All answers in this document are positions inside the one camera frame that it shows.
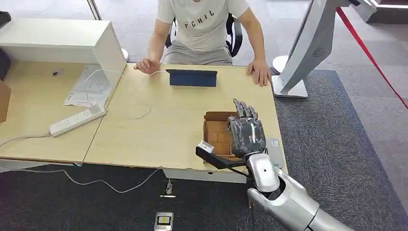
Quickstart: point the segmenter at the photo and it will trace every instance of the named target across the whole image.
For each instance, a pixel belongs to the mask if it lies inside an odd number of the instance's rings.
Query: speaker grille
[[[321,56],[326,53],[326,50],[323,47],[318,47],[315,51],[313,51],[312,56],[315,58],[320,58]]]

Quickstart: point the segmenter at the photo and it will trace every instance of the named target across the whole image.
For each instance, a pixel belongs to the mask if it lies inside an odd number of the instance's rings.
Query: man
[[[271,74],[265,61],[264,35],[246,0],[159,0],[148,57],[137,62],[134,69],[146,74],[160,70],[160,60],[174,18],[178,23],[177,37],[167,49],[164,63],[232,65],[225,43],[228,13],[239,19],[254,50],[255,58],[248,65],[247,74],[252,74],[255,84],[267,86]]]

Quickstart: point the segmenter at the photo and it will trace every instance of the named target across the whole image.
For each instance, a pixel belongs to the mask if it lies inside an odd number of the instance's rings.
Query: paper
[[[112,90],[112,85],[103,70],[95,72],[100,68],[99,65],[85,66],[74,88],[66,97],[64,105],[90,107],[96,103],[105,104]]]

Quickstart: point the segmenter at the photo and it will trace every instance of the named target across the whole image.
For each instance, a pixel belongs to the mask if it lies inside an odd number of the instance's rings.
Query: cardboard box
[[[0,80],[0,123],[6,121],[12,90]]]
[[[237,116],[237,112],[207,112],[204,116],[204,141],[214,146],[214,153],[230,160],[237,160],[231,153],[231,141],[228,134],[227,121],[229,116]]]

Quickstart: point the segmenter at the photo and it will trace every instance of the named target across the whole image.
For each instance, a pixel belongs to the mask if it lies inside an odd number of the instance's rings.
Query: grey shorts
[[[232,65],[232,58],[227,47],[214,51],[193,51],[177,41],[173,41],[167,49],[163,60],[165,64]]]

